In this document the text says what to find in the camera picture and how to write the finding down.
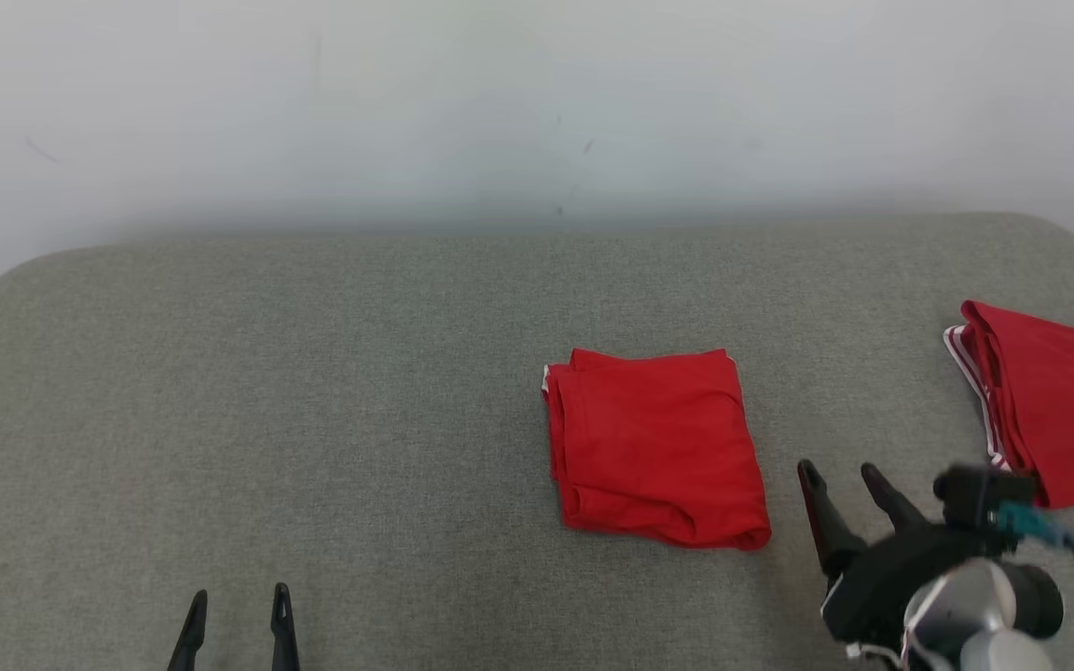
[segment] folded red cloth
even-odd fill
[[[546,375],[562,521],[682,548],[770,539],[737,365],[724,350],[627,361],[575,350]]]
[[[1074,506],[1074,329],[985,303],[943,333],[981,398],[992,463],[1031,472],[1041,505]]]

